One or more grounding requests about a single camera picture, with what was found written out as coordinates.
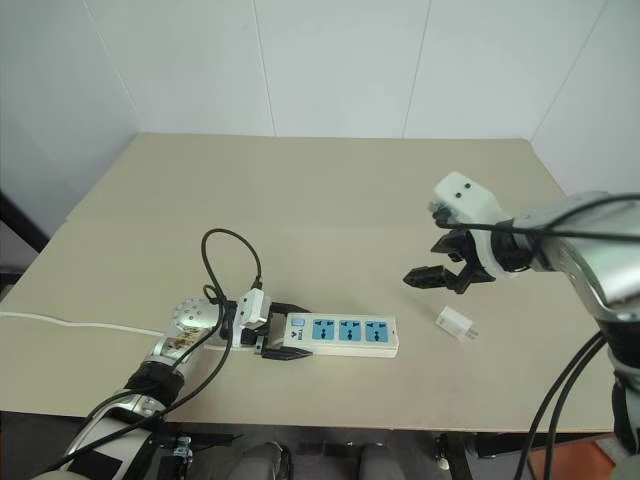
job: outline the power outlet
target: power outlet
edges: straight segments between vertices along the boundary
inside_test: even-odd
[[[314,340],[333,340],[336,332],[335,324],[335,320],[314,320],[311,338]]]
[[[388,342],[387,322],[367,322],[367,341],[376,343]]]
[[[359,342],[361,335],[361,323],[359,320],[340,320],[340,340]]]
[[[283,345],[321,355],[395,357],[399,340],[394,317],[292,313]]]

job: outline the robotic arm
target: robotic arm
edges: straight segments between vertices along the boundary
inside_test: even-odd
[[[450,232],[432,251],[466,264],[458,275],[435,266],[415,268],[404,278],[413,287],[462,294],[472,283],[512,278],[529,268],[564,272],[609,345],[615,433],[632,454],[640,453],[638,200],[640,195],[587,193],[514,218],[491,192],[454,172],[434,190],[433,217]]]

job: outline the beige table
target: beige table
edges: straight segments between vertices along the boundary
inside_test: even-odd
[[[525,430],[596,327],[560,274],[527,273],[463,296],[402,283],[410,268],[445,260],[429,252],[443,232],[427,204],[452,170],[513,213],[562,195],[524,141],[139,135],[0,309],[163,330],[174,305],[207,281],[202,233],[230,227],[258,249],[274,299],[395,315],[400,350],[395,359],[293,362],[234,353],[174,420]],[[210,252],[227,295],[242,294],[253,274],[247,253],[226,238],[212,239]],[[434,325],[445,305],[474,320],[477,340],[458,342]],[[153,342],[0,317],[0,409],[83,415],[124,384]],[[205,353],[192,385],[218,355]],[[611,382],[599,355],[561,428],[610,429]]]

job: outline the white cable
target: white cable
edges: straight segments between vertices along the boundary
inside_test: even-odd
[[[110,330],[121,330],[123,332],[140,333],[142,335],[151,335],[152,337],[162,337],[165,333],[156,330],[147,330],[145,328],[129,327],[127,325],[117,325],[115,323],[97,323],[97,322],[69,322],[59,318],[50,317],[48,315],[40,315],[38,313],[22,313],[22,312],[0,312],[0,317],[17,317],[30,318],[32,320],[40,320],[42,322],[53,323],[60,327],[84,327],[84,328],[107,328]],[[205,350],[224,350],[224,347],[217,345],[206,345]]]

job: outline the white wall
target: white wall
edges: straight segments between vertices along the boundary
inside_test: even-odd
[[[524,137],[638,189],[637,0],[3,0],[0,186],[53,232],[136,131]]]
[[[640,191],[640,1],[609,2],[533,146],[568,192]]]

